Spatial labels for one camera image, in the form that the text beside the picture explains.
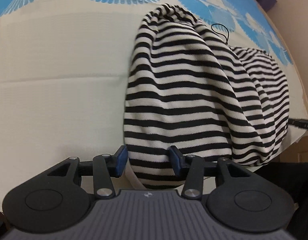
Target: metal screw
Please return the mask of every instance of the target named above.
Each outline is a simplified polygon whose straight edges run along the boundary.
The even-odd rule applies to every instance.
[[[112,195],[113,191],[109,188],[103,187],[103,188],[99,188],[96,193],[101,196],[101,197],[107,197]]]
[[[197,189],[189,188],[184,192],[184,194],[187,197],[197,197],[199,196],[200,192]]]

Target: wooden edge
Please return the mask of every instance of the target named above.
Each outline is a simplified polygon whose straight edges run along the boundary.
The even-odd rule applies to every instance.
[[[280,34],[280,32],[278,31],[278,29],[275,27],[274,23],[272,22],[272,20],[270,19],[270,17],[267,15],[267,13],[263,10],[263,8],[259,5],[259,3],[257,1],[255,1],[256,4],[258,5],[260,11],[263,13],[263,15],[265,16],[265,18],[267,19],[267,21],[269,22],[269,24],[271,25],[271,27],[273,28],[273,30],[275,31],[276,35],[278,36],[278,38],[282,41],[286,51],[288,52],[290,58],[291,58],[291,61],[293,63],[293,66],[295,68],[295,71],[296,73],[298,74],[298,77],[299,77],[299,80],[300,80],[300,83],[301,83],[301,86],[302,86],[302,91],[303,91],[303,103],[304,103],[304,106],[305,106],[305,109],[307,111],[307,115],[308,115],[308,100],[307,100],[307,94],[305,93],[305,89],[304,89],[304,85],[303,85],[303,82],[302,82],[302,79],[301,79],[301,76],[300,76],[300,73],[299,73],[299,70],[298,70],[298,67],[296,66],[296,63],[290,53],[290,50],[288,48],[288,46],[286,45],[285,43],[285,40],[283,39],[282,35]]]

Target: white logo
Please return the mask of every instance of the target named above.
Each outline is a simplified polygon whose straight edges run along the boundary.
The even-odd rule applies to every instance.
[[[145,196],[145,197],[152,197],[152,196],[153,196],[153,194],[152,194],[152,193],[150,193],[150,192],[147,192],[147,193],[144,193],[144,196]]]

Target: black string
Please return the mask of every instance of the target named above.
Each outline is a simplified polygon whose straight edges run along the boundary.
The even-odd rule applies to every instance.
[[[213,30],[213,26],[214,26],[214,25],[221,25],[221,26],[223,26],[223,27],[226,29],[226,31],[227,31],[227,37],[226,37],[224,34],[218,33],[218,32],[216,32],[215,30]],[[226,43],[225,43],[225,44],[227,45],[227,42],[228,42],[229,37],[230,37],[229,30],[228,30],[223,24],[220,24],[220,23],[214,23],[214,24],[212,24],[212,25],[211,25],[211,29],[212,29],[213,32],[222,35],[222,36],[225,38],[225,40],[226,40]]]

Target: black and white striped cloth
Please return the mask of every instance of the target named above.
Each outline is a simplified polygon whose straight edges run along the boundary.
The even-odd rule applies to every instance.
[[[168,4],[145,15],[132,55],[124,137],[147,188],[182,184],[167,149],[208,161],[262,165],[287,133],[288,84],[263,50],[231,47],[201,20]]]

